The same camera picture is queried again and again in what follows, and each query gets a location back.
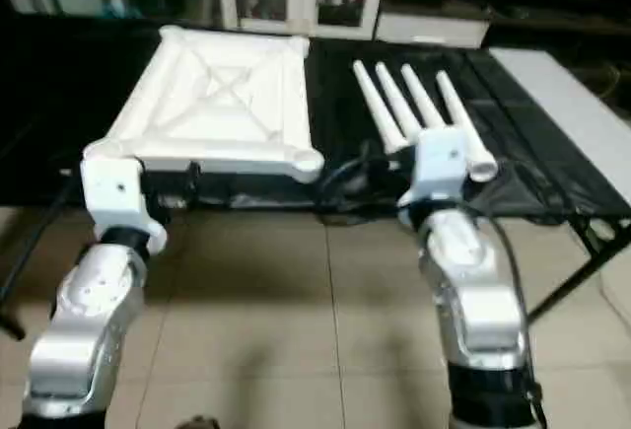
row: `black fabric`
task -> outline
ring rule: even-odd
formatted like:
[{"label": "black fabric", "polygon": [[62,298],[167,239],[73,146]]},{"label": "black fabric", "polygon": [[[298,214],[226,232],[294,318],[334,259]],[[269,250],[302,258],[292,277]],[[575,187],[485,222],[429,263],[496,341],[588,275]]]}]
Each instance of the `black fabric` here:
[{"label": "black fabric", "polygon": [[[59,170],[76,165],[84,146],[106,134],[124,105],[160,41],[157,28],[142,21],[44,17],[9,24],[0,78],[6,112],[0,203],[50,202],[63,183]],[[351,69],[354,59],[363,59],[371,75],[374,64],[384,61],[401,87],[400,66],[410,63],[442,112],[434,78],[440,69],[450,73],[500,162],[493,181],[465,185],[473,205],[496,216],[539,220],[631,216],[606,179],[485,51],[313,39],[306,60],[310,124],[314,146],[326,159],[324,178],[357,158],[367,141],[381,145]],[[147,179],[156,193],[189,194],[186,175],[153,172]],[[357,189],[362,181],[370,187]],[[319,196],[318,183],[202,175],[195,202],[239,209],[313,209],[323,203],[342,211],[360,204],[391,213],[403,186],[395,177],[380,176],[379,182],[375,188],[354,178],[351,193],[332,200]],[[81,201],[79,191],[74,203]]]},{"label": "black fabric", "polygon": [[16,429],[105,429],[105,412],[62,419],[46,419],[25,414]]},{"label": "black fabric", "polygon": [[149,234],[131,227],[112,227],[107,229],[100,241],[102,244],[125,245],[135,250],[145,263],[149,261],[148,242]]},{"label": "black fabric", "polygon": [[474,370],[448,366],[452,414],[475,427],[529,427],[534,423],[523,369]]}]

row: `black cable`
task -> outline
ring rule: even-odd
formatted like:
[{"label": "black cable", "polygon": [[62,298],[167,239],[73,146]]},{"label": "black cable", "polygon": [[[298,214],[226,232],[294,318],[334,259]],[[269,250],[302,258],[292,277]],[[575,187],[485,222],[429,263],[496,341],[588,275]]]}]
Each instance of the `black cable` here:
[{"label": "black cable", "polygon": [[[63,208],[63,205],[66,203],[68,197],[74,190],[77,184],[78,177],[78,171],[73,171],[71,176],[68,178],[62,189],[55,197],[50,207],[48,207],[48,209],[46,210],[41,221],[35,227],[33,233],[26,240],[24,248],[18,256],[18,259],[13,264],[7,278],[2,284],[2,287],[0,287],[0,312],[4,308],[4,305],[6,304],[9,297],[11,296],[11,292],[15,288],[18,278],[23,273],[25,266],[29,261],[29,258],[33,254],[33,251],[35,250],[35,247],[41,239],[44,231],[57,218],[57,216],[61,212],[61,209]],[[4,328],[10,335],[18,340],[21,340],[25,336],[24,331],[15,322],[15,320],[8,317],[0,316],[0,328]]]},{"label": "black cable", "polygon": [[420,225],[420,222],[424,221],[431,213],[437,210],[444,209],[459,209],[465,212],[467,215],[474,218],[482,217],[486,219],[495,234],[500,239],[502,247],[506,253],[509,267],[511,268],[511,275],[513,279],[513,286],[515,288],[515,294],[517,295],[518,305],[520,307],[520,314],[522,315],[522,322],[524,323],[522,331],[524,333],[524,351],[525,351],[525,363],[526,363],[526,376],[528,379],[526,388],[527,397],[530,400],[530,404],[536,414],[536,418],[539,421],[542,429],[547,429],[547,419],[543,413],[543,407],[541,405],[543,394],[540,384],[536,381],[534,376],[534,365],[532,362],[532,351],[530,344],[530,331],[527,324],[527,309],[526,309],[526,295],[524,292],[524,283],[522,281],[522,274],[520,273],[520,267],[515,254],[515,249],[511,244],[511,241],[506,233],[506,230],[497,220],[497,218],[490,211],[485,211],[474,207],[468,202],[461,199],[426,199],[417,203],[410,204],[406,207],[410,212],[412,222],[416,227]]}]

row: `table leg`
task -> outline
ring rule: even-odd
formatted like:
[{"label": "table leg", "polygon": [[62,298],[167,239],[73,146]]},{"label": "table leg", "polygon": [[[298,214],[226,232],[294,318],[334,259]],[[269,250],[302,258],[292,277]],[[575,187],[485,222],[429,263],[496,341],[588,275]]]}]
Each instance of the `table leg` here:
[{"label": "table leg", "polygon": [[619,252],[631,243],[631,226],[626,227],[613,240],[606,243],[587,263],[581,266],[572,276],[566,279],[558,288],[552,291],[543,301],[528,313],[528,324],[535,323],[545,313],[556,306],[563,298],[572,293],[585,281],[594,276]]}]

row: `black stand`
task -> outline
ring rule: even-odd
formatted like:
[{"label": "black stand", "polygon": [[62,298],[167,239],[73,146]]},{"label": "black stand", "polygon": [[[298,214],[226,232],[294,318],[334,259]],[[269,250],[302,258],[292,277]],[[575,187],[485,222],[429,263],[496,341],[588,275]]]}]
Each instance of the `black stand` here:
[{"label": "black stand", "polygon": [[611,240],[598,237],[589,224],[582,220],[571,220],[570,225],[581,238],[591,258],[528,313],[529,324],[535,323],[631,244],[631,225],[622,227],[610,224],[615,233]]}]

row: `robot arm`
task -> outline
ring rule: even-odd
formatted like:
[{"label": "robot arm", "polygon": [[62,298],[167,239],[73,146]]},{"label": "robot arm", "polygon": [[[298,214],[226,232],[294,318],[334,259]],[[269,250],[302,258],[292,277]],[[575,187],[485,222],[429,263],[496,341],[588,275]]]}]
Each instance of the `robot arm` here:
[{"label": "robot arm", "polygon": [[[412,185],[399,201],[408,225],[415,203],[458,197],[465,174],[461,131],[446,127],[421,136]],[[20,429],[105,427],[123,339],[142,308],[147,261],[167,241],[147,211],[140,175],[133,159],[82,164],[99,243],[59,288],[51,325],[31,357]],[[428,214],[417,237],[448,363],[451,428],[539,427],[529,394],[525,317],[498,273],[493,247],[456,209]]]},{"label": "robot arm", "polygon": [[495,251],[459,210],[419,230],[420,268],[433,290],[448,364],[452,429],[536,428],[525,318]]},{"label": "robot arm", "polygon": [[82,164],[99,242],[61,283],[50,327],[36,342],[20,428],[105,427],[122,344],[143,306],[147,262],[166,243],[147,212],[133,159]]}]

